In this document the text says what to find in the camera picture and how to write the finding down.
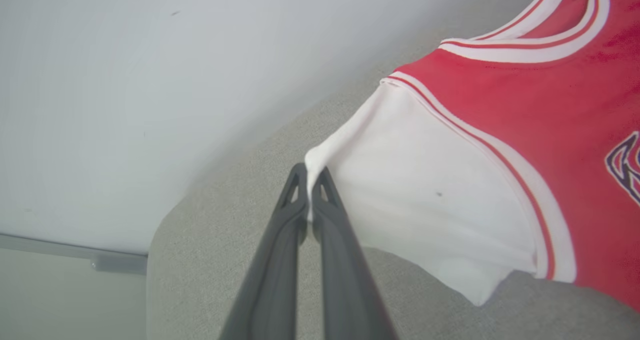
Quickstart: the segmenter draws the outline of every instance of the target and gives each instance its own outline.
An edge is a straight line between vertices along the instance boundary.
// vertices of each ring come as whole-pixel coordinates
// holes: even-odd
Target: wall
[[[144,340],[146,277],[0,249],[0,339]]]
[[[0,233],[145,253],[221,156],[495,1],[0,0]]]

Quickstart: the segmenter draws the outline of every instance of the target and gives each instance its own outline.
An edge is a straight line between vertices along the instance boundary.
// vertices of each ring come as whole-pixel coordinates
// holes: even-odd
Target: basketball jersey
[[[640,0],[534,0],[383,81],[504,171],[537,276],[640,310]]]

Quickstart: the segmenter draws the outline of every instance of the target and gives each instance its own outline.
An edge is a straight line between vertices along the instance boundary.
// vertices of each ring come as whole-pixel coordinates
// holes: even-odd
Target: white fabric
[[[536,271],[533,235],[498,167],[419,101],[382,83],[306,154],[308,193],[327,165],[363,246],[412,261],[480,306],[512,270]]]

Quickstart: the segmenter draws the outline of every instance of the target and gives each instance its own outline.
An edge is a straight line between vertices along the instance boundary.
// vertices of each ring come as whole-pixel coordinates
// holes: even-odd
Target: gray upholstery
[[[392,60],[351,80],[258,147],[205,176],[167,215],[153,239],[148,338],[217,338],[291,166],[343,124],[394,67],[426,54],[447,35],[497,28],[529,1],[510,0],[500,7],[481,2],[465,10],[473,19],[445,19],[446,27],[417,34],[414,45],[400,44],[404,50]],[[319,250],[310,238],[300,249],[299,339],[322,339]],[[518,273],[476,308],[416,265],[372,249],[365,254],[402,339],[640,339],[640,315],[592,290]]]

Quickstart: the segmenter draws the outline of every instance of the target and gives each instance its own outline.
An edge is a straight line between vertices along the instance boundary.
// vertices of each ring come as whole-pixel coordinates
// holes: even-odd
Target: white trim
[[[493,37],[487,37],[486,40],[501,40],[501,39],[513,39],[521,37],[525,35],[529,31],[535,29],[537,26],[542,24],[544,20],[546,20],[549,15],[553,14],[554,9],[558,7],[558,5],[562,2],[562,0],[542,0],[542,2],[531,12],[531,14],[524,17],[526,13],[528,13],[540,0],[533,0],[531,3],[524,8],[514,19],[512,19],[509,23],[501,26],[496,30],[489,31],[483,35],[479,35],[477,37],[471,38],[471,40],[479,40],[480,38],[487,37],[491,34],[498,33]]]
[[[469,45],[541,45],[549,44],[556,41],[562,41],[572,35],[575,35],[579,31],[582,31],[589,23],[595,10],[595,1],[587,1],[587,10],[584,16],[573,28],[563,31],[563,33],[553,35],[550,37],[537,38],[537,39],[445,39],[442,40],[443,44],[439,46],[440,49],[444,49],[451,53],[464,56],[465,58],[471,58],[475,60],[484,60],[489,62],[509,62],[509,63],[541,63],[550,62],[565,58],[576,51],[582,49],[588,42],[593,40],[607,21],[607,17],[610,9],[610,0],[598,0],[598,13],[595,16],[594,23],[585,33],[579,35],[577,38],[563,42],[555,46],[542,47],[538,49],[525,49],[525,48],[470,48],[460,46],[457,44],[446,43],[448,41],[455,41],[461,44]]]
[[[404,87],[405,89],[412,92],[416,99],[418,99],[420,103],[423,104],[423,106],[425,106],[425,108],[427,108],[430,113],[432,113],[432,115],[443,121],[474,146],[477,146],[489,157],[489,159],[491,159],[499,167],[499,169],[505,175],[507,181],[510,183],[516,196],[519,198],[519,201],[522,204],[523,211],[530,221],[532,233],[534,235],[536,244],[536,276],[546,277],[548,272],[547,246],[542,234],[542,228],[530,199],[522,189],[514,174],[512,174],[512,172],[506,167],[506,165],[503,164],[500,158],[498,158],[494,154],[494,152],[491,151],[491,149],[486,147],[481,142],[478,142],[477,139],[471,137],[469,134],[473,134],[474,136],[481,138],[482,140],[493,146],[505,159],[507,159],[507,161],[512,165],[512,167],[514,167],[514,169],[526,182],[526,185],[529,187],[533,196],[538,202],[542,215],[546,220],[546,227],[549,231],[551,246],[553,248],[553,253],[555,254],[555,272],[553,280],[573,283],[573,281],[576,280],[577,270],[576,257],[574,255],[574,247],[571,241],[569,229],[567,228],[565,218],[562,215],[560,206],[553,196],[551,189],[546,184],[542,176],[535,170],[535,168],[530,165],[530,163],[528,163],[528,161],[523,158],[523,156],[521,156],[517,151],[512,149],[510,146],[508,146],[498,138],[484,133],[484,131],[478,130],[470,126],[469,124],[466,124],[466,122],[450,113],[450,111],[448,111],[445,106],[443,106],[438,101],[438,99],[436,99],[436,97],[429,91],[429,89],[427,89],[427,87],[425,87],[420,81],[418,81],[418,79],[398,71],[391,74],[391,76],[400,78],[404,81],[407,81],[407,83],[415,86],[418,90],[420,90],[420,92],[428,97],[429,101],[432,102],[434,108],[432,108],[430,104],[425,101],[418,92],[416,92],[412,87],[408,86],[403,81],[397,81],[392,78],[385,78],[382,81]]]

